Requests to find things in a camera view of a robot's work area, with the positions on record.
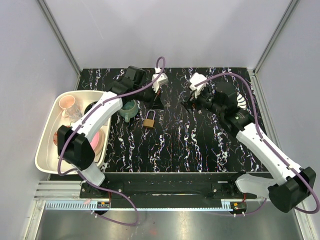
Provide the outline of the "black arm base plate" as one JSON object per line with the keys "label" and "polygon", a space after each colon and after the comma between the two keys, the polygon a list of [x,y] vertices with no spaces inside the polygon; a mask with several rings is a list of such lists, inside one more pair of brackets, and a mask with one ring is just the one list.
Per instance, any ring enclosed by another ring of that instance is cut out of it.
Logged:
{"label": "black arm base plate", "polygon": [[138,209],[209,209],[220,208],[221,200],[255,199],[253,194],[241,193],[234,184],[238,174],[232,173],[107,173],[101,187],[83,183],[82,199],[111,197],[111,207],[130,208],[126,195]]}

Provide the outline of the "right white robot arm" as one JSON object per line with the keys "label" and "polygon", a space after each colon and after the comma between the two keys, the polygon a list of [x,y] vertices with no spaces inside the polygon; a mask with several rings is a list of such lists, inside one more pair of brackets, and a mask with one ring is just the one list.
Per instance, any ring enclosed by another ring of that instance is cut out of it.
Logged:
{"label": "right white robot arm", "polygon": [[189,88],[190,96],[183,101],[183,106],[189,111],[207,110],[215,114],[222,128],[244,144],[272,176],[240,173],[227,185],[230,197],[253,194],[270,200],[278,210],[287,213],[312,196],[315,210],[306,213],[319,212],[320,200],[313,190],[316,172],[291,160],[263,133],[256,116],[248,112],[246,99],[232,83],[218,82],[210,89],[204,81],[191,82]]}

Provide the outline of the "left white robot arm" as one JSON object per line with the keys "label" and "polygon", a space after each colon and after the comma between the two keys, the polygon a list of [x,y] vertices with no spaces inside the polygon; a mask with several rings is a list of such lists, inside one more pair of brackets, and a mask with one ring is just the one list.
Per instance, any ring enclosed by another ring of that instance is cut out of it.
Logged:
{"label": "left white robot arm", "polygon": [[163,69],[156,68],[150,83],[146,72],[129,66],[124,74],[111,82],[97,103],[77,120],[72,127],[62,125],[57,130],[57,153],[60,161],[75,167],[84,180],[92,183],[90,192],[97,198],[108,193],[105,175],[94,162],[95,152],[91,146],[96,133],[129,101],[146,103],[149,109],[163,109],[160,100],[161,86],[168,83]]}

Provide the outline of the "brass padlock silver shackle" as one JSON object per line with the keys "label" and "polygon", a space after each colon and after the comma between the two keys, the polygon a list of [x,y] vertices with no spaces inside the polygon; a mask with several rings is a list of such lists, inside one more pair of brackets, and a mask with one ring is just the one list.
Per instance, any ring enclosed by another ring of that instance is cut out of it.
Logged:
{"label": "brass padlock silver shackle", "polygon": [[143,121],[142,126],[144,128],[153,128],[155,124],[155,116],[156,116],[156,111],[153,109],[150,109],[145,116],[145,119]]}

